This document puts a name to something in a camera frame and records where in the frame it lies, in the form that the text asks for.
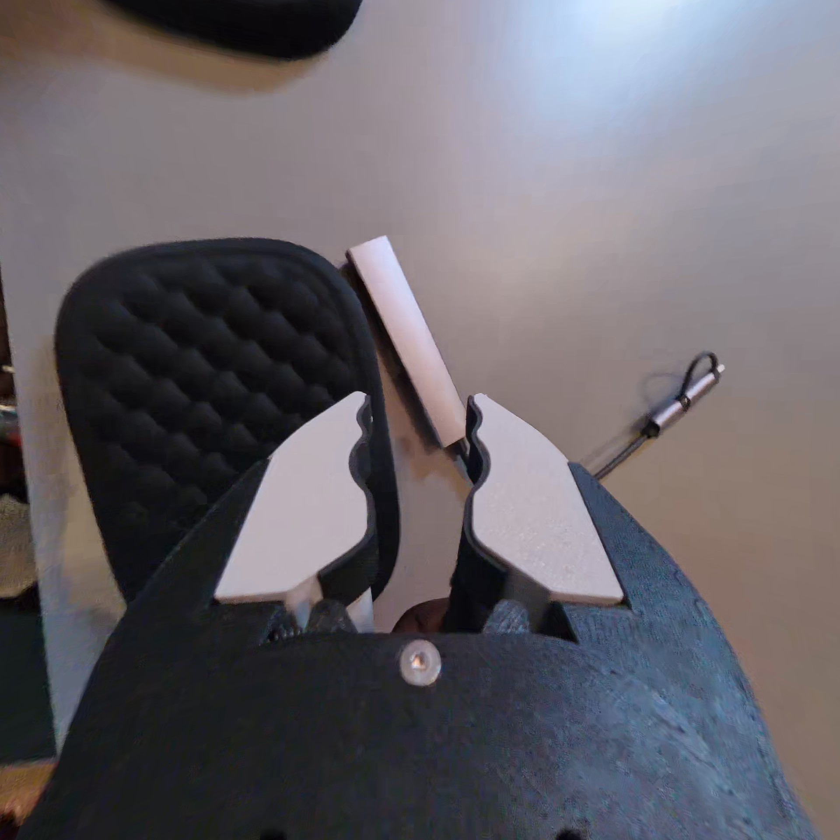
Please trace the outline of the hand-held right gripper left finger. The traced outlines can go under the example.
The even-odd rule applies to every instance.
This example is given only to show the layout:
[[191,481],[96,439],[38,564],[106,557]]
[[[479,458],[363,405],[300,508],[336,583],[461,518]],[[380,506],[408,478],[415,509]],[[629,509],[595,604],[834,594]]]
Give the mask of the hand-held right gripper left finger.
[[282,604],[300,627],[323,601],[374,631],[379,568],[371,477],[371,399],[353,392],[269,457],[214,599]]

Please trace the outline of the black fabric pouch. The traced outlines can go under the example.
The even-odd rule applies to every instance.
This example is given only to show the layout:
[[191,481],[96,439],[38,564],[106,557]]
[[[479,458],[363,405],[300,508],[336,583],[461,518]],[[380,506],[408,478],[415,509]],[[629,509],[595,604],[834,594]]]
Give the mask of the black fabric pouch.
[[362,1],[111,1],[170,35],[250,56],[304,60],[344,37]]

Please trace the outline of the silver usb hub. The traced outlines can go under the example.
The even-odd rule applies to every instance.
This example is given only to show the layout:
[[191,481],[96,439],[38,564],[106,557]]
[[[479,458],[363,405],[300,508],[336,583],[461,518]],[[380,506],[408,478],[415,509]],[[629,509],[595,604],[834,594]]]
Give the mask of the silver usb hub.
[[466,406],[391,241],[386,236],[369,239],[349,248],[346,256],[371,307],[406,422],[426,453],[446,460],[470,489]]

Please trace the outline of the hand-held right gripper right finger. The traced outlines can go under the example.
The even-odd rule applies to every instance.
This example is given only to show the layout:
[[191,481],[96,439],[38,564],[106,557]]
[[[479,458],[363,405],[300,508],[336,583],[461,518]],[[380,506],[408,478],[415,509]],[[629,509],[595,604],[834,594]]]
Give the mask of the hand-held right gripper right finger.
[[459,606],[480,629],[515,602],[540,630],[554,604],[615,607],[625,593],[570,461],[486,394],[467,406],[468,474],[459,543]]

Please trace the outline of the black quilted case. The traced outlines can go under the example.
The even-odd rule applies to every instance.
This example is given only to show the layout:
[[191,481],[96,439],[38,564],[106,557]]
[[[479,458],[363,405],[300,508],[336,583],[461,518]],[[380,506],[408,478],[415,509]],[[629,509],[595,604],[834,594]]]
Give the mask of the black quilted case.
[[101,540],[134,600],[241,476],[352,392],[371,399],[379,538],[400,508],[374,335],[340,270],[271,238],[148,245],[98,262],[56,322],[59,387]]

